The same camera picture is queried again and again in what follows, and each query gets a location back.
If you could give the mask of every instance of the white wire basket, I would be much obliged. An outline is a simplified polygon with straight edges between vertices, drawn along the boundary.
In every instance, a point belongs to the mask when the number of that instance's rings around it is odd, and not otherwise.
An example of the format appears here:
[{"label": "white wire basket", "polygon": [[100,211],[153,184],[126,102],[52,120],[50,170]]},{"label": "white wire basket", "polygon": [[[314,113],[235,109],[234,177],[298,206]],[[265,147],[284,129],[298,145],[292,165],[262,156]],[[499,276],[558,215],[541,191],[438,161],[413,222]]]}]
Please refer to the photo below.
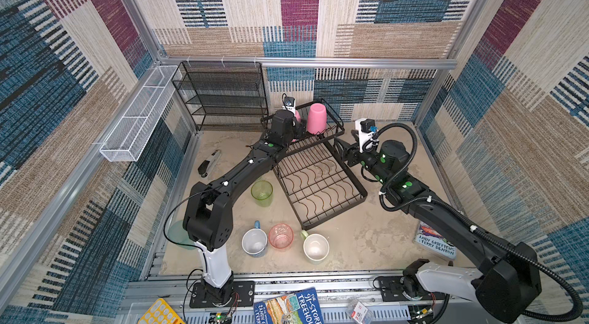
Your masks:
[{"label": "white wire basket", "polygon": [[180,80],[177,66],[159,66],[141,88],[100,148],[109,162],[136,162]]}]

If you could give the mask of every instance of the beige floor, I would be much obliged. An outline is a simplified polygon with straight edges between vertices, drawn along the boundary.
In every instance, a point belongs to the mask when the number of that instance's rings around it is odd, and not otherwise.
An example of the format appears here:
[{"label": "beige floor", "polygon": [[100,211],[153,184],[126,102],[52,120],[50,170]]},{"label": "beige floor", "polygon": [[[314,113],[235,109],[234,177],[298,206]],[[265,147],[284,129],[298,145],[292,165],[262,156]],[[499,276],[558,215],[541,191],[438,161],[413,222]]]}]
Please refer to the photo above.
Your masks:
[{"label": "beige floor", "polygon": [[[346,133],[341,137],[350,143],[351,129],[353,123],[347,123]],[[246,145],[255,143],[259,136],[258,133],[250,132],[204,132],[184,197],[189,195],[190,188],[196,182],[208,183],[230,170],[249,152],[250,149]],[[381,143],[387,139],[400,140],[410,151],[411,138],[403,129],[390,129],[380,139]],[[221,149],[221,158],[214,171],[202,179],[197,167],[215,149]],[[378,201],[380,184],[363,180],[360,176],[360,166],[355,166],[352,170],[368,191],[368,197],[362,204],[309,231],[320,233],[329,241],[329,256],[319,265],[313,265],[305,258],[303,242],[299,237],[300,224],[275,174],[270,171],[262,176],[262,179],[269,181],[274,188],[274,199],[270,207],[262,208],[256,205],[249,190],[240,196],[233,207],[233,232],[227,241],[229,265],[233,271],[253,273],[403,269],[420,257],[443,263],[438,256],[413,243],[418,221],[403,212],[384,211]],[[409,165],[409,172],[447,200],[421,143],[415,159]],[[184,206],[179,208],[176,219],[183,216]],[[260,220],[261,227],[266,232],[277,223],[290,225],[294,230],[294,242],[291,247],[286,251],[278,251],[268,246],[266,255],[260,258],[250,257],[243,252],[241,238],[253,228],[256,220]],[[459,252],[455,265],[472,266],[472,263]],[[188,274],[192,269],[199,267],[200,260],[196,250],[185,250],[168,244],[160,274]]]}]

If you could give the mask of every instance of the green plastic cup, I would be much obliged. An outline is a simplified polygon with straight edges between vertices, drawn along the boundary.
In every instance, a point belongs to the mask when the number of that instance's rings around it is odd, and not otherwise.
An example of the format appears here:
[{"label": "green plastic cup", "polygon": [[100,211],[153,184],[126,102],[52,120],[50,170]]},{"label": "green plastic cup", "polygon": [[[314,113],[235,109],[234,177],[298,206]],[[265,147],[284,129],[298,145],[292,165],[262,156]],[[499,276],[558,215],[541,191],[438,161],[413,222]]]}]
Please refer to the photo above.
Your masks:
[{"label": "green plastic cup", "polygon": [[[193,245],[194,242],[188,237],[188,232],[186,232],[186,230],[184,228],[182,228],[182,222],[183,222],[183,220],[180,219],[180,220],[177,220],[176,222],[174,222],[174,224],[170,226],[170,229],[168,230],[168,237],[170,238],[170,240],[177,242],[177,243],[183,243],[185,245]],[[186,250],[196,249],[196,246],[184,246],[184,245],[178,245],[178,246],[180,246]]]},{"label": "green plastic cup", "polygon": [[252,186],[254,202],[259,206],[267,207],[272,204],[272,184],[268,181],[257,181]]}]

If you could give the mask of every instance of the book cover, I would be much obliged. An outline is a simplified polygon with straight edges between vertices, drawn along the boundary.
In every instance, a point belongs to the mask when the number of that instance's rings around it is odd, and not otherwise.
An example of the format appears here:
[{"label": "book cover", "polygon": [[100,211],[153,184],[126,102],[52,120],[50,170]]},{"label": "book cover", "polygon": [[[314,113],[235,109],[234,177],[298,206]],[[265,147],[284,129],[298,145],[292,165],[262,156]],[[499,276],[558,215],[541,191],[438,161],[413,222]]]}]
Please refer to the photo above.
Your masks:
[{"label": "book cover", "polygon": [[323,315],[315,288],[254,304],[256,324],[323,324]]},{"label": "book cover", "polygon": [[419,221],[415,243],[446,259],[456,259],[456,247],[429,225]]}]

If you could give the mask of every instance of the white mug with blue handle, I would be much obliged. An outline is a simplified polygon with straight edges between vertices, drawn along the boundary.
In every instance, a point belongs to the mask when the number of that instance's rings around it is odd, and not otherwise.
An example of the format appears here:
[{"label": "white mug with blue handle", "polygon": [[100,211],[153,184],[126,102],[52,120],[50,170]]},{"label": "white mug with blue handle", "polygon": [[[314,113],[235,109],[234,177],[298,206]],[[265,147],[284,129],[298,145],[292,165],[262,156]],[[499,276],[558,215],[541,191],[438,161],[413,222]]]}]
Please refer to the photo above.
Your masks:
[{"label": "white mug with blue handle", "polygon": [[268,236],[260,228],[260,221],[256,220],[254,228],[250,229],[241,239],[241,248],[249,256],[261,257],[266,253],[268,246]]}]

